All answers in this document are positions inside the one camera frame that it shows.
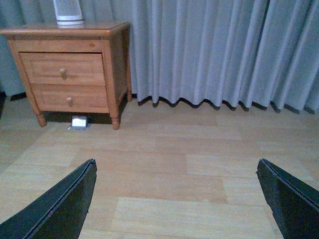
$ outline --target nightstand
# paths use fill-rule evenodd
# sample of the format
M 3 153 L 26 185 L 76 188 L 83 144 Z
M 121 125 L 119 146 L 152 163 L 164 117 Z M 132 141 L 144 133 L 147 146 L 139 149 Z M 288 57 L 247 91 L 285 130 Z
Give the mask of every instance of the nightstand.
M 40 126 L 43 111 L 109 113 L 132 101 L 128 22 L 39 23 L 1 29 Z

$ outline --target drawer knob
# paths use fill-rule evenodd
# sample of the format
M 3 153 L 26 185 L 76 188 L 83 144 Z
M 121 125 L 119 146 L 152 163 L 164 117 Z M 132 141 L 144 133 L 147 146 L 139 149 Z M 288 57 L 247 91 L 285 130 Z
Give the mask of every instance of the drawer knob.
M 66 69 L 61 68 L 61 69 L 60 69 L 60 74 L 61 74 L 63 77 L 65 77 L 65 76 L 66 76 Z
M 69 106 L 72 106 L 73 100 L 71 97 L 66 98 L 66 101 L 69 103 Z

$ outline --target gray curtain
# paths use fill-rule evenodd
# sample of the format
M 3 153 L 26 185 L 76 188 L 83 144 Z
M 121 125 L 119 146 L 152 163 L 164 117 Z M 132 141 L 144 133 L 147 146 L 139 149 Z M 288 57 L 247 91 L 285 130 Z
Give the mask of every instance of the gray curtain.
M 279 109 L 319 109 L 319 0 L 80 2 L 86 21 L 132 23 L 131 75 L 139 101 L 185 98 L 197 105 L 208 99 L 233 107 L 272 101 Z M 0 0 L 0 19 L 2 26 L 55 21 L 53 1 Z M 11 65 L 7 72 L 0 66 L 1 84 L 17 79 L 9 53 L 0 57 Z

